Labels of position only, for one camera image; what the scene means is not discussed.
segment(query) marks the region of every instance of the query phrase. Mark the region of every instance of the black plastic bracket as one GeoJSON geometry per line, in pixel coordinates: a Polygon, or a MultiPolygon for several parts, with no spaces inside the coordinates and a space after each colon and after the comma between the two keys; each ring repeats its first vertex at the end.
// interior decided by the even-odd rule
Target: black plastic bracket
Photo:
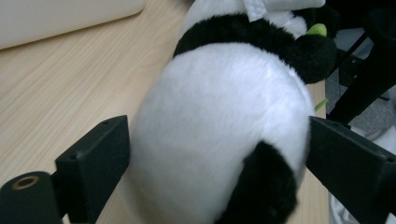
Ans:
{"type": "Polygon", "coordinates": [[[344,125],[311,117],[307,167],[360,223],[396,214],[396,156],[344,125]]]}
{"type": "Polygon", "coordinates": [[[129,164],[126,116],[105,120],[56,159],[53,175],[32,172],[0,190],[0,223],[95,223],[129,164]]]}
{"type": "MultiPolygon", "coordinates": [[[[308,169],[360,222],[396,214],[396,156],[344,125],[311,117],[308,169]]],[[[57,160],[53,175],[32,172],[0,190],[0,223],[95,223],[130,158],[126,116],[108,119],[57,160]]]]}

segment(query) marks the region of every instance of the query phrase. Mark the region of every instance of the white plush fur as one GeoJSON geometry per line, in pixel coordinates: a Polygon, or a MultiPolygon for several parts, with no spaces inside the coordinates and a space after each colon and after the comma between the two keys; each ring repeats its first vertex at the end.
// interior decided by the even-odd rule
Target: white plush fur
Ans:
{"type": "MultiPolygon", "coordinates": [[[[246,13],[243,0],[198,0],[194,1],[180,29],[179,38],[195,23],[210,19],[213,16],[246,13]]],[[[302,18],[294,17],[289,10],[269,11],[265,19],[277,27],[283,27],[295,38],[307,31],[302,18]]]]}
{"type": "Polygon", "coordinates": [[[134,202],[143,223],[213,223],[261,140],[302,179],[310,96],[293,69],[248,44],[177,56],[134,118],[134,202]]]}

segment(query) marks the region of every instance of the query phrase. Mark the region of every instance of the floor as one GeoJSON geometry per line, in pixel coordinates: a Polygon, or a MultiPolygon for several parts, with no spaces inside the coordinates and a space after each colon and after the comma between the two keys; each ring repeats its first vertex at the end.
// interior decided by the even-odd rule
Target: floor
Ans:
{"type": "MultiPolygon", "coordinates": [[[[347,50],[361,34],[362,30],[359,29],[341,32],[335,39],[337,47],[347,50]]],[[[354,55],[362,59],[366,58],[371,46],[371,40],[367,39],[355,51],[354,55]]],[[[338,71],[335,71],[326,79],[326,98],[329,100],[326,104],[326,111],[328,113],[332,111],[335,103],[346,89],[347,87],[339,83],[338,71]]],[[[360,128],[366,133],[373,133],[396,125],[396,86],[389,90],[389,100],[378,98],[365,111],[354,118],[349,125],[360,128]]]]}

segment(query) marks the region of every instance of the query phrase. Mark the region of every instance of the light wood surface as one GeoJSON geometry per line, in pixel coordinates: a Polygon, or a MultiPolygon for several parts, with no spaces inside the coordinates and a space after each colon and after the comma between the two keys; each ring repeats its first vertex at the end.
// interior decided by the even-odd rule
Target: light wood surface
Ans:
{"type": "MultiPolygon", "coordinates": [[[[0,50],[0,185],[52,174],[54,160],[102,120],[131,122],[171,59],[191,2],[148,0],[132,17],[0,50]]],[[[324,99],[323,82],[310,90],[316,103],[324,99]]],[[[116,189],[98,223],[130,223],[121,197],[116,189]]],[[[290,223],[328,223],[327,197],[307,171],[290,223]]]]}

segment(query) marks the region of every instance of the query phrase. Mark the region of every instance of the stuffed animal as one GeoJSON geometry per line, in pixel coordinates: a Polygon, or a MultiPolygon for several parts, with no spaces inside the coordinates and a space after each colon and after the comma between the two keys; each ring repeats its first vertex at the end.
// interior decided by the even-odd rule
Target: stuffed animal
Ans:
{"type": "Polygon", "coordinates": [[[284,223],[315,113],[305,84],[330,74],[335,24],[327,7],[250,22],[242,0],[194,1],[133,118],[136,223],[284,223]]]}

